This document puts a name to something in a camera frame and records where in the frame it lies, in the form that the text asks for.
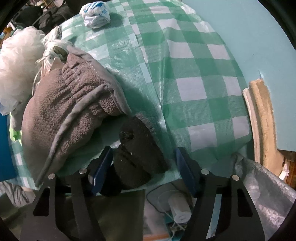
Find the dark gray towel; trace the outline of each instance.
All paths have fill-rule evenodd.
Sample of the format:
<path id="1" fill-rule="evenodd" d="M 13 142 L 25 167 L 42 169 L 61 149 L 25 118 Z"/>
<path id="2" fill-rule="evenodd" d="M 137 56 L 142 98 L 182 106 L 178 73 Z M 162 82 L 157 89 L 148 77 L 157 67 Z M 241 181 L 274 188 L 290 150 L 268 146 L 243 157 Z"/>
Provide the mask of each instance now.
<path id="1" fill-rule="evenodd" d="M 41 79 L 22 122 L 24 158 L 35 185 L 57 172 L 108 115 L 130 109 L 116 79 L 89 54 L 71 49 L 62 69 Z"/>

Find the white cylindrical object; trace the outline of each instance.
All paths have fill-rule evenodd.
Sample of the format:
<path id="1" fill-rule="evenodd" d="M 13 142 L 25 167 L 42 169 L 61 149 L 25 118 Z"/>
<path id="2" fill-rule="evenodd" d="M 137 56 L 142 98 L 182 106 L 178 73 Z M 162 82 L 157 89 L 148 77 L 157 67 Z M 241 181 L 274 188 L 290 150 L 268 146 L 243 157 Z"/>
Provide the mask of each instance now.
<path id="1" fill-rule="evenodd" d="M 191 217 L 191 210 L 182 193 L 174 193 L 168 199 L 176 223 L 186 223 Z"/>

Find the white cable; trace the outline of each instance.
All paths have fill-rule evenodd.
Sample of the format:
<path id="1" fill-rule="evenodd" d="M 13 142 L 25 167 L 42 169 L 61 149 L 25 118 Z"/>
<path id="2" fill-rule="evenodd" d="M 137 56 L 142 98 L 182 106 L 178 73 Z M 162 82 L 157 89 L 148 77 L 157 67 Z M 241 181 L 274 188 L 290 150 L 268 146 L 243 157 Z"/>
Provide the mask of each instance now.
<path id="1" fill-rule="evenodd" d="M 173 237 L 175 236 L 175 231 L 172 231 L 172 232 L 173 232 L 172 237 L 170 237 L 167 241 L 172 241 L 173 240 Z"/>
<path id="2" fill-rule="evenodd" d="M 165 192 L 161 193 L 161 194 L 158 196 L 158 198 L 157 198 L 157 204 L 158 204 L 158 206 L 162 209 L 162 211 L 174 221 L 174 218 L 173 218 L 171 215 L 169 215 L 169 214 L 168 214 L 168 213 L 162 208 L 162 206 L 160 205 L 160 202 L 159 202 L 159 197 L 160 197 L 162 194 L 164 194 L 164 193 L 166 193 L 166 192 L 171 192 L 171 191 L 174 191 L 174 190 L 169 190 L 169 191 L 165 191 Z M 181 228 L 182 230 L 185 231 L 185 229 L 184 229 L 180 224 L 178 224 L 178 223 L 176 223 L 176 224 L 179 226 L 179 228 Z"/>

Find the plastic tablecloth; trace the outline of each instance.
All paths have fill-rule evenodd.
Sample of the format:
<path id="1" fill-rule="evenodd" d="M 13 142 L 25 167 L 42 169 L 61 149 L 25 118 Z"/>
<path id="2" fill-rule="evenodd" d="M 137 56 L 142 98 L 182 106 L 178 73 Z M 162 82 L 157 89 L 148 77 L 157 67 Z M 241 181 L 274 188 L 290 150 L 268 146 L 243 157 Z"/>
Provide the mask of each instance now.
<path id="1" fill-rule="evenodd" d="M 62 39 L 91 54 L 121 84 L 128 104 L 152 123 L 171 168 L 147 185 L 180 178 L 173 150 L 185 147 L 202 168 L 251 140 L 240 68 L 214 29 L 177 0 L 109 1 L 111 23 L 84 26 L 80 15 L 62 24 Z M 119 145 L 124 116 L 107 118 L 58 175 L 69 175 Z M 12 142 L 19 184 L 35 188 L 18 141 Z"/>

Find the blue object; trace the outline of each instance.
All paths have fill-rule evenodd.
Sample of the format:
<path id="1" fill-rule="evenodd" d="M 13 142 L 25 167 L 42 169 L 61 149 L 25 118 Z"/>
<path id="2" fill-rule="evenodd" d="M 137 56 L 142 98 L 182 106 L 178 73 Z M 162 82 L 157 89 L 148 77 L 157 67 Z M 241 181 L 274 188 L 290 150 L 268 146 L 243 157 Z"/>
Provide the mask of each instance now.
<path id="1" fill-rule="evenodd" d="M 16 177 L 8 143 L 7 116 L 0 115 L 0 181 Z"/>
<path id="2" fill-rule="evenodd" d="M 178 171 L 186 187 L 191 195 L 196 197 L 196 194 L 201 190 L 200 166 L 186 154 L 186 150 L 182 147 L 175 149 L 175 156 Z"/>
<path id="3" fill-rule="evenodd" d="M 89 173 L 89 182 L 92 185 L 91 192 L 96 195 L 102 190 L 106 173 L 113 161 L 113 149 L 110 146 L 106 146 L 102 151 L 99 158 L 94 159 L 89 164 L 91 169 Z"/>

